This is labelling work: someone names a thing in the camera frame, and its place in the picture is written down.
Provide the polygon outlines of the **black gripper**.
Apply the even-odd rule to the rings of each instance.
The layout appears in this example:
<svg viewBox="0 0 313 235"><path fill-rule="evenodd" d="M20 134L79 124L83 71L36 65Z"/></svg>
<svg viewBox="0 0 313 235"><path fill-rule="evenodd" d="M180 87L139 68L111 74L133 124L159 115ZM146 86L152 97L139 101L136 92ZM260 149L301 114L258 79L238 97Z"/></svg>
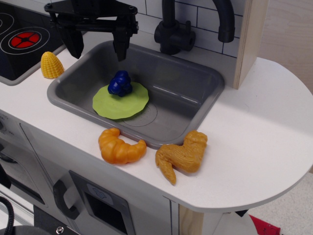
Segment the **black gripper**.
<svg viewBox="0 0 313 235"><path fill-rule="evenodd" d="M113 33L113 47L118 61L126 59L130 37L138 32L137 8L117 0L62 0L48 3L50 14L71 56L81 57L84 49L81 31Z"/></svg>

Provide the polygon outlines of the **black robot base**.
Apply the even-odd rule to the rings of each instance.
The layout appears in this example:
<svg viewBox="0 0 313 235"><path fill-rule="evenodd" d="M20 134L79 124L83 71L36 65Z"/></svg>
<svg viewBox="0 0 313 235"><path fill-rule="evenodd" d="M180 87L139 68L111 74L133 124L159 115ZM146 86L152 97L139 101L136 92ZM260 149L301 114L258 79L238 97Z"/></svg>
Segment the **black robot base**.
<svg viewBox="0 0 313 235"><path fill-rule="evenodd" d="M7 219L1 219L4 227L0 229L1 235L77 235L66 224L55 219L42 209L33 206L33 213L28 213L28 217L33 219L33 224L29 224L25 218L15 214L14 207L10 204L3 204L8 215Z"/></svg>

